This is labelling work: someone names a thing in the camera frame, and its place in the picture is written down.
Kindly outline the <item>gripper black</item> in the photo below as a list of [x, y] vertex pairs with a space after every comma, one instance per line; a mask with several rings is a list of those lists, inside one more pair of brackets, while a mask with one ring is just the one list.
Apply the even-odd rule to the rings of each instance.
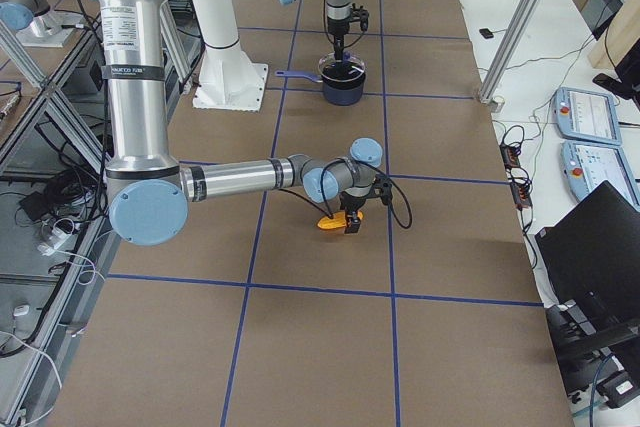
[[340, 209], [345, 220], [345, 234], [357, 234], [362, 224], [359, 211], [367, 201], [371, 187], [353, 187], [339, 194]]
[[344, 38], [349, 33], [350, 30], [350, 22], [348, 19], [328, 19], [327, 20], [327, 32], [331, 38], [333, 45], [333, 56], [334, 61], [336, 62], [347, 62], [348, 61], [348, 51], [344, 50]]

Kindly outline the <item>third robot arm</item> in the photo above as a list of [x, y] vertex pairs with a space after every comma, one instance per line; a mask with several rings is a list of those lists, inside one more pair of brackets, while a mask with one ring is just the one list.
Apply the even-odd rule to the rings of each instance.
[[55, 10], [47, 0], [1, 0], [1, 21], [25, 47], [63, 47], [85, 27], [78, 13]]

